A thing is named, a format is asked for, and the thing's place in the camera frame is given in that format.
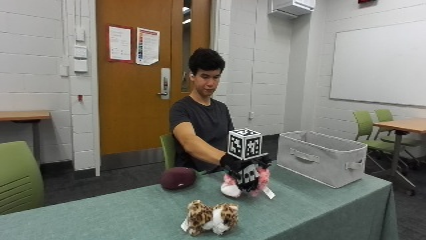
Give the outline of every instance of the man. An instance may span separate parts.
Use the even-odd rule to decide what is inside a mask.
[[[212,99],[225,61],[212,49],[198,48],[189,58],[193,90],[170,109],[170,130],[176,142],[176,166],[214,171],[218,166],[238,172],[242,161],[226,154],[233,123],[228,107]]]

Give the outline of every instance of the dark red ball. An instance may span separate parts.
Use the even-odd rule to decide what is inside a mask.
[[[164,189],[176,190],[189,187],[197,179],[196,171],[185,167],[168,169],[162,175],[160,184]]]

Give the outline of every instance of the table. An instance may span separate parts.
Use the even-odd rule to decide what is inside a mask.
[[[40,128],[39,123],[43,119],[51,119],[51,112],[45,110],[39,111],[19,111],[19,112],[0,112],[0,122],[11,121],[16,123],[32,124],[32,138],[35,146],[35,158],[40,164]]]
[[[222,173],[201,176],[178,191],[160,185],[0,216],[0,239],[218,239],[208,231],[196,238],[181,229],[186,205],[240,205],[238,226],[228,239],[398,239],[391,183],[373,176],[333,189],[272,166],[276,193],[238,199],[220,192]]]
[[[426,118],[413,118],[405,120],[397,120],[390,122],[374,123],[377,127],[385,127],[395,130],[395,143],[394,143],[394,154],[391,160],[391,168],[383,171],[373,173],[374,176],[386,178],[394,183],[402,185],[407,189],[407,194],[413,196],[415,194],[415,185],[397,170],[401,152],[401,141],[402,135],[409,132],[426,134]]]

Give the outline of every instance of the wall-mounted box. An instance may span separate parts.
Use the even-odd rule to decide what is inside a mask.
[[[268,0],[268,14],[297,18],[312,13],[316,8],[316,0]]]

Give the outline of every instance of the fabric bin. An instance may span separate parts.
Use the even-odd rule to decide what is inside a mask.
[[[363,176],[367,145],[321,133],[280,134],[278,166],[339,188]]]

